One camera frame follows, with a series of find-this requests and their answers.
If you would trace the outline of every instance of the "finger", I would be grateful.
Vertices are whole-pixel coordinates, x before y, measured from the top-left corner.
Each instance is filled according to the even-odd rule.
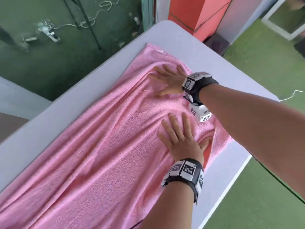
[[[161,91],[155,92],[154,96],[155,97],[161,97],[163,95],[170,94],[170,93],[171,93],[171,88],[170,87],[166,87],[166,88],[164,88]]]
[[[160,74],[157,74],[157,75],[148,74],[148,77],[153,78],[155,80],[158,80],[158,81],[160,81],[162,83],[166,83],[167,82],[166,77],[164,77],[164,76],[162,76]]]
[[[178,138],[177,138],[177,135],[176,135],[175,131],[166,122],[166,120],[162,120],[162,125],[166,129],[166,131],[168,132],[170,137],[172,138],[173,143],[177,143],[179,141]]]
[[[162,76],[165,76],[165,77],[169,77],[169,76],[173,76],[171,73],[168,73],[167,71],[155,66],[154,69],[156,71],[158,71]]]
[[[207,137],[206,139],[204,139],[203,142],[200,143],[200,148],[201,150],[204,152],[204,150],[206,150],[206,148],[209,146],[209,144],[212,142],[213,138],[212,137]]]
[[[183,127],[184,127],[184,135],[186,138],[193,138],[191,123],[186,113],[182,114]]]
[[[163,133],[158,132],[158,138],[163,142],[163,144],[165,144],[170,150],[172,149],[173,145],[170,142],[169,139],[167,139]]]
[[[172,74],[172,75],[177,75],[177,73],[174,72],[174,71],[172,71],[172,70],[169,68],[168,65],[164,64],[163,67],[164,67],[164,69],[165,69],[168,73],[170,73],[170,74]]]
[[[171,124],[173,126],[173,129],[175,130],[175,133],[176,133],[178,139],[179,140],[184,140],[185,137],[183,135],[183,132],[182,132],[178,122],[177,122],[177,119],[176,119],[175,115],[170,113],[170,114],[168,114],[168,116],[170,118],[170,122],[171,122]]]
[[[177,71],[178,71],[179,75],[186,76],[186,73],[185,73],[185,71],[184,71],[184,69],[182,68],[181,65],[177,66]]]

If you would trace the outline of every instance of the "pink towel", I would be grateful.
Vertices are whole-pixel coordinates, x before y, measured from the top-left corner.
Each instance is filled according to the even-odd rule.
[[[211,164],[230,136],[214,116],[197,123],[181,95],[153,96],[164,84],[147,74],[162,64],[175,69],[182,63],[147,44],[112,90],[7,187],[10,193],[0,198],[1,229],[128,229],[145,218],[174,163],[157,138],[170,112],[180,125],[182,113],[189,113],[198,142],[214,136],[205,151]]]

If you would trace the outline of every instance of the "white table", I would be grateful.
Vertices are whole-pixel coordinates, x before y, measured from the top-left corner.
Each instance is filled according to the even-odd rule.
[[[104,62],[0,145],[0,191],[111,88],[147,42],[163,48],[194,72],[213,74],[224,86],[278,100],[181,27],[171,21],[162,21]],[[204,226],[250,158],[241,145],[232,142],[209,167],[198,205],[194,206],[192,228]]]

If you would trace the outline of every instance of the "forearm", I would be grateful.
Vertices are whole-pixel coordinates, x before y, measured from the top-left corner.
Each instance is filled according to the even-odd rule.
[[[194,193],[183,182],[170,182],[141,223],[140,229],[191,228]]]
[[[217,84],[200,101],[227,132],[305,197],[305,116],[285,105]]]

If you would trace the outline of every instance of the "white rope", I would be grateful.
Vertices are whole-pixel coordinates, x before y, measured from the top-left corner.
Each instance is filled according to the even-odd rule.
[[[292,96],[291,96],[291,97],[289,97],[289,98],[287,98],[287,99],[280,100],[280,101],[284,101],[284,100],[291,99],[292,97],[294,97],[294,94],[295,94],[296,92],[302,92],[302,93],[305,93],[305,91],[294,90],[294,91],[293,91],[293,94],[292,94]]]
[[[117,0],[116,3],[112,3],[111,1],[102,1],[102,2],[99,4],[99,6],[102,7],[102,8],[103,8],[103,7],[109,6],[109,8],[107,9],[107,11],[109,11],[109,10],[111,9],[112,5],[117,5],[118,3],[119,3],[119,0]],[[92,22],[92,23],[90,23],[90,26],[93,26],[93,25],[95,24],[95,19],[97,18],[97,15],[99,14],[100,11],[104,11],[104,9],[98,10],[98,11],[96,12],[96,15],[95,15],[94,18],[88,17],[89,22]],[[81,23],[79,24],[79,26],[82,27],[82,28],[89,28],[89,26],[84,26],[85,24],[86,24],[86,21],[83,21],[83,22],[81,22]],[[53,29],[55,29],[55,30],[57,30],[57,29],[59,29],[59,28],[62,28],[62,27],[64,27],[64,26],[74,26],[74,27],[77,27],[76,25],[69,24],[69,23],[68,23],[68,24],[64,24],[64,25],[62,25],[62,26],[58,26],[58,27],[55,27],[55,25],[51,23],[51,26],[52,26]]]

